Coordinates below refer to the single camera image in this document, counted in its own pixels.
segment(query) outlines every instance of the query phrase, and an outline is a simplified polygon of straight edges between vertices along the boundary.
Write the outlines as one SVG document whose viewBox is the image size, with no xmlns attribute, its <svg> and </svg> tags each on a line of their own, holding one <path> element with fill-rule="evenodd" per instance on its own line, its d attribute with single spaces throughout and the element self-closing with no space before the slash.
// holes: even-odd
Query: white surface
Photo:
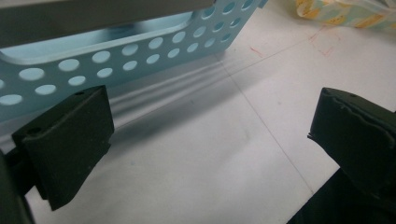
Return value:
<svg viewBox="0 0 396 224">
<path fill-rule="evenodd" d="M 395 54 L 394 35 L 270 0 L 226 52 L 109 90 L 112 148 L 66 207 L 31 190 L 36 222 L 286 223 L 338 169 L 306 138 L 320 89 L 396 110 Z"/>
</svg>

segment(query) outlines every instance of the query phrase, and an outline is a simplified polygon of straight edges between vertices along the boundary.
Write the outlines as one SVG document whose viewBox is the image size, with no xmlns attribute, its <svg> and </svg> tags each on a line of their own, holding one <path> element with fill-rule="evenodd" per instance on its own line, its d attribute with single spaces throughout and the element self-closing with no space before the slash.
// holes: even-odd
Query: yellow object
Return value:
<svg viewBox="0 0 396 224">
<path fill-rule="evenodd" d="M 333 25 L 396 30 L 396 9 L 375 0 L 296 0 L 300 17 Z"/>
</svg>

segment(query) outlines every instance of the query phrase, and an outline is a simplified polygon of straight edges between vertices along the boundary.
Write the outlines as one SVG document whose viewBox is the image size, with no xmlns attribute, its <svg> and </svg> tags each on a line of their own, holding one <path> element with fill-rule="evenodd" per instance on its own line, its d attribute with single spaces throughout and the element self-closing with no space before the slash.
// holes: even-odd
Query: circular hole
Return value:
<svg viewBox="0 0 396 224">
<path fill-rule="evenodd" d="M 154 54 L 148 57 L 148 59 L 146 60 L 146 62 L 148 64 L 153 64 L 158 62 L 158 60 L 160 59 L 160 55 L 159 54 Z"/>
<path fill-rule="evenodd" d="M 122 68 L 124 71 L 131 71 L 134 70 L 137 66 L 137 61 L 131 61 L 126 63 Z"/>
<path fill-rule="evenodd" d="M 157 37 L 149 42 L 148 47 L 150 49 L 157 49 L 161 46 L 162 43 L 163 43 L 163 38 Z"/>
<path fill-rule="evenodd" d="M 28 68 L 20 71 L 20 78 L 26 81 L 39 80 L 44 76 L 44 70 L 41 68 Z"/>
<path fill-rule="evenodd" d="M 131 56 L 131 55 L 135 54 L 138 49 L 139 49 L 139 46 L 137 46 L 136 44 L 130 44 L 130 45 L 125 46 L 122 49 L 122 54 L 125 56 Z"/>
<path fill-rule="evenodd" d="M 242 5 L 242 10 L 248 9 L 248 8 L 251 6 L 251 4 L 253 4 L 253 2 L 254 2 L 254 0 L 247 0 L 247 1 L 244 3 L 244 5 Z"/>
<path fill-rule="evenodd" d="M 202 19 L 204 19 L 204 20 L 209 19 L 215 12 L 215 9 L 216 9 L 215 7 L 210 7 L 208 9 L 206 9 L 204 11 L 204 13 L 202 14 Z"/>
<path fill-rule="evenodd" d="M 230 39 L 230 37 L 231 37 L 230 34 L 225 35 L 225 36 L 221 39 L 221 42 L 226 42 L 227 40 Z"/>
<path fill-rule="evenodd" d="M 200 37 L 201 35 L 203 35 L 205 33 L 205 31 L 206 31 L 206 27 L 201 26 L 194 32 L 194 37 Z"/>
<path fill-rule="evenodd" d="M 37 89 L 35 89 L 35 93 L 39 95 L 50 95 L 56 91 L 56 86 L 54 85 L 44 85 L 40 86 Z"/>
<path fill-rule="evenodd" d="M 219 22 L 218 24 L 215 25 L 215 28 L 213 29 L 214 32 L 218 32 L 221 30 L 224 26 L 224 22 Z"/>
<path fill-rule="evenodd" d="M 210 38 L 205 42 L 205 48 L 209 48 L 210 46 L 212 46 L 216 41 L 216 38 Z"/>
<path fill-rule="evenodd" d="M 178 32 L 177 34 L 174 35 L 174 37 L 172 38 L 172 42 L 176 43 L 180 43 L 184 37 L 186 36 L 186 32 L 182 31 L 182 32 Z"/>
<path fill-rule="evenodd" d="M 235 7 L 235 2 L 228 4 L 227 7 L 224 8 L 223 14 L 228 14 L 232 12 L 234 7 Z"/>
<path fill-rule="evenodd" d="M 36 135 L 41 132 L 40 128 L 29 129 L 26 133 L 29 135 Z"/>
<path fill-rule="evenodd" d="M 191 53 L 194 52 L 198 48 L 198 43 L 193 43 L 187 48 L 187 52 Z"/>
<path fill-rule="evenodd" d="M 79 86 L 79 85 L 82 85 L 82 84 L 84 84 L 84 82 L 85 82 L 86 79 L 87 79 L 87 78 L 82 77 L 82 76 L 72 77 L 72 78 L 69 79 L 69 85 L 70 85 L 70 86 Z"/>
<path fill-rule="evenodd" d="M 109 58 L 110 52 L 108 51 L 100 51 L 92 56 L 92 60 L 94 63 L 105 63 Z"/>
<path fill-rule="evenodd" d="M 0 97 L 0 105 L 16 105 L 22 101 L 20 95 L 11 94 Z"/>
<path fill-rule="evenodd" d="M 230 27 L 231 28 L 236 27 L 239 24 L 239 22 L 241 22 L 241 18 L 238 18 L 238 19 L 234 20 L 233 22 L 231 22 Z"/>
<path fill-rule="evenodd" d="M 168 58 L 175 58 L 180 53 L 180 49 L 172 49 L 168 53 Z"/>
<path fill-rule="evenodd" d="M 98 76 L 98 77 L 101 77 L 101 78 L 103 78 L 103 77 L 109 77 L 109 76 L 111 76 L 112 73 L 113 73 L 113 69 L 111 69 L 111 68 L 104 68 L 104 69 L 100 70 L 100 71 L 97 73 L 97 76 Z"/>
<path fill-rule="evenodd" d="M 71 72 L 71 71 L 78 69 L 79 61 L 77 61 L 76 59 L 67 59 L 67 60 L 64 60 L 61 63 L 59 63 L 58 66 L 59 66 L 59 69 L 61 69 L 61 71 Z"/>
</svg>

